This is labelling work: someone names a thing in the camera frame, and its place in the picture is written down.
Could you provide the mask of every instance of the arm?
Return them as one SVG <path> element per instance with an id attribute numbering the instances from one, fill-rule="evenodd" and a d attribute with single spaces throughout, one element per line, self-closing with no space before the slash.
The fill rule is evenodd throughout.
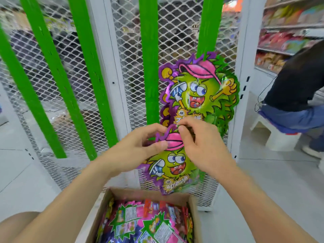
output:
<path id="1" fill-rule="evenodd" d="M 179 126 L 186 154 L 226 189 L 257 243 L 317 242 L 236 166 L 216 126 L 192 117 L 184 118 L 179 124 L 191 126 L 196 135 L 194 142 L 188 129 Z"/>
<path id="2" fill-rule="evenodd" d="M 103 155 L 92 161 L 26 228 L 14 243 L 75 242 L 84 221 L 107 181 L 131 171 L 150 156 L 167 148 L 167 142 L 143 147 L 157 131 L 167 128 L 152 124 L 140 127 Z"/>

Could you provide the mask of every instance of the person's right hand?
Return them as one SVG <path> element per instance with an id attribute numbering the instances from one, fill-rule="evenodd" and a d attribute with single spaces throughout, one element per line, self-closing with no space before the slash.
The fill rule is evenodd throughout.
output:
<path id="1" fill-rule="evenodd" d="M 236 167 L 215 125 L 194 117 L 185 117 L 179 125 L 186 154 L 199 169 L 219 180 L 229 169 Z M 186 126 L 192 127 L 196 135 L 195 142 Z"/>

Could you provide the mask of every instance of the box of packages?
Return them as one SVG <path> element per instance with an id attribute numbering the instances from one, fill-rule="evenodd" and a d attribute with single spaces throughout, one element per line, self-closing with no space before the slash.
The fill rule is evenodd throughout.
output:
<path id="1" fill-rule="evenodd" d="M 86 243 L 202 243 L 196 198 L 187 193 L 110 188 Z"/>

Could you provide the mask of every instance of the green strip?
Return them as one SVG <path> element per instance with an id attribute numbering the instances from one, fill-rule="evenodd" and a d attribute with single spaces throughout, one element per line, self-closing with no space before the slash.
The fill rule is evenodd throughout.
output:
<path id="1" fill-rule="evenodd" d="M 107 91 L 102 77 L 95 40 L 90 24 L 90 18 L 85 0 L 69 0 L 70 9 L 82 47 L 84 60 L 86 61 L 88 73 L 96 96 L 99 113 L 109 147 L 117 142 L 117 135 L 109 107 Z"/>
<path id="2" fill-rule="evenodd" d="M 204 0 L 197 48 L 197 57 L 204 54 L 204 60 L 207 52 L 215 51 L 223 3 L 224 0 Z"/>
<path id="3" fill-rule="evenodd" d="M 159 122 L 157 0 L 139 0 L 147 124 Z"/>
<path id="4" fill-rule="evenodd" d="M 10 43 L 6 38 L 6 34 L 0 25 L 0 55 L 6 63 L 12 78 L 14 79 L 17 88 L 26 101 L 29 110 L 33 114 L 36 122 L 38 123 L 41 131 L 43 132 L 48 144 L 53 150 L 57 158 L 66 158 L 66 154 L 61 146 L 58 136 L 55 133 L 53 126 L 48 120 L 43 106 L 35 93 L 29 78 L 22 65 L 19 63 L 15 53 L 11 49 Z"/>
<path id="5" fill-rule="evenodd" d="M 61 63 L 61 59 L 56 51 L 51 34 L 46 27 L 43 14 L 36 0 L 20 0 L 27 18 L 33 29 L 35 38 L 43 52 L 51 73 L 56 81 L 62 98 L 66 104 L 67 110 L 71 115 L 71 119 L 75 125 L 75 129 L 79 133 L 84 149 L 90 160 L 97 157 L 95 147 L 91 142 L 90 135 L 87 131 L 79 106 L 74 97 L 73 90 L 67 78 L 66 72 Z"/>

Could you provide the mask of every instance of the shoe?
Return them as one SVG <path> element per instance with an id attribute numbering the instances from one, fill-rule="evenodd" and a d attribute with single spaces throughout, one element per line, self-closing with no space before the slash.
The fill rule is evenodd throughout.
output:
<path id="1" fill-rule="evenodd" d="M 314 149 L 311 149 L 309 146 L 303 146 L 302 150 L 307 153 L 308 155 L 311 155 L 313 157 L 321 159 L 323 157 L 323 152 L 315 151 Z"/>

